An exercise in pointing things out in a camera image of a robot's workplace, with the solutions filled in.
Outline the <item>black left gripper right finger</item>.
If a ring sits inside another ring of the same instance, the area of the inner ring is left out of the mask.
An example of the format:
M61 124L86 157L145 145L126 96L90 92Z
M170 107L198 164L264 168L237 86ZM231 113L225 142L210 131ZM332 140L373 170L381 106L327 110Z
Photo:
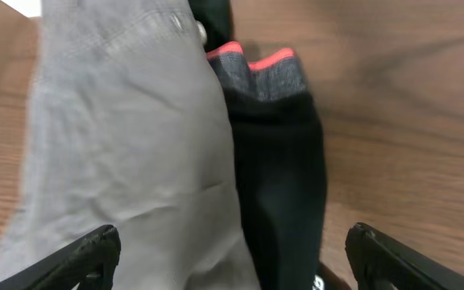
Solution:
M464 290L464 275L365 223L348 231L346 255L358 290Z

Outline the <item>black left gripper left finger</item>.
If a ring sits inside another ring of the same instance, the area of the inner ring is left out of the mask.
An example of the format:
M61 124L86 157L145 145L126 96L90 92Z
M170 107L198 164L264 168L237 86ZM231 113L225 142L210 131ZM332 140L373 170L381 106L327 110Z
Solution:
M111 290L121 241L116 227L100 226L0 282L0 290Z

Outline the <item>grey cargo shorts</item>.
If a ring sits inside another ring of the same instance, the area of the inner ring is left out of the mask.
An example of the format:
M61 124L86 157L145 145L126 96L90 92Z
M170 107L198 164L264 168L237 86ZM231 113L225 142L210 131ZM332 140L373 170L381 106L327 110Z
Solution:
M0 281L105 225L117 289L256 289L222 87L186 0L53 0Z

